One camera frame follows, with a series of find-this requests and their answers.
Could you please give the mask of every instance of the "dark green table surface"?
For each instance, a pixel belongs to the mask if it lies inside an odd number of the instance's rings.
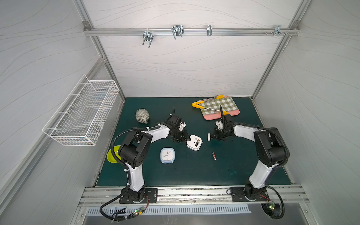
[[[234,121],[262,126],[255,108],[249,98],[233,98],[240,110]],[[186,123],[189,135],[202,138],[199,151],[193,151],[186,143],[174,143],[170,138],[161,139],[151,144],[143,164],[143,177],[147,186],[173,185],[244,185],[257,164],[255,143],[245,138],[231,137],[226,141],[212,139],[207,141],[207,134],[212,133],[216,120],[207,121],[200,109],[192,107],[199,98],[126,98],[114,136],[134,126],[145,128],[155,126],[169,117],[175,106],[176,115]],[[145,108],[150,114],[148,124],[139,123],[135,112]],[[116,145],[120,145],[125,135]],[[175,161],[172,164],[160,162],[160,150],[165,147],[175,149]],[[124,186],[127,178],[124,168],[118,163],[107,160],[101,170],[98,186]],[[270,184],[290,184],[283,169],[279,169],[271,178]]]

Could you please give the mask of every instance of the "gray ceramic mug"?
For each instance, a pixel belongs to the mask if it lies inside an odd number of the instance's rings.
[[[135,116],[136,120],[139,123],[148,123],[148,120],[150,118],[150,114],[148,111],[146,111],[146,109],[139,109],[138,111],[136,111]]]

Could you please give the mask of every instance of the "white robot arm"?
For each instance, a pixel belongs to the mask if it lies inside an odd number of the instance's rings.
[[[175,110],[170,114],[169,119],[158,124],[157,127],[148,130],[133,128],[129,131],[125,140],[121,144],[118,154],[121,163],[124,163],[128,169],[127,178],[129,185],[129,199],[134,202],[140,202],[145,192],[145,181],[143,179],[143,162],[147,156],[150,144],[168,136],[175,142],[184,142],[189,140],[189,135],[184,129],[186,123],[177,115]]]
[[[224,140],[237,136],[255,142],[258,162],[243,190],[245,197],[255,201],[266,192],[266,181],[272,172],[287,163],[289,151],[277,128],[265,128],[244,123],[236,123],[230,115],[221,114],[216,121],[212,138]]]

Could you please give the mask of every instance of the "alarm clock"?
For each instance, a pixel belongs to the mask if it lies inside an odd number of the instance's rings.
[[[173,148],[163,148],[160,151],[160,161],[162,163],[173,163],[175,160],[175,150]]]

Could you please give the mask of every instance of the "yellow tongs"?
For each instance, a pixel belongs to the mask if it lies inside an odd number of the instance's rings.
[[[199,108],[199,109],[208,109],[208,110],[213,110],[213,111],[220,112],[220,110],[206,108],[206,107],[200,106],[199,104],[204,103],[204,102],[208,102],[208,101],[211,101],[211,100],[214,100],[214,99],[221,99],[221,98],[223,98],[223,97],[224,97],[223,95],[218,95],[218,96],[213,97],[213,98],[200,100],[200,101],[198,101],[198,102],[194,102],[194,103],[193,103],[193,107],[195,107],[195,108]]]

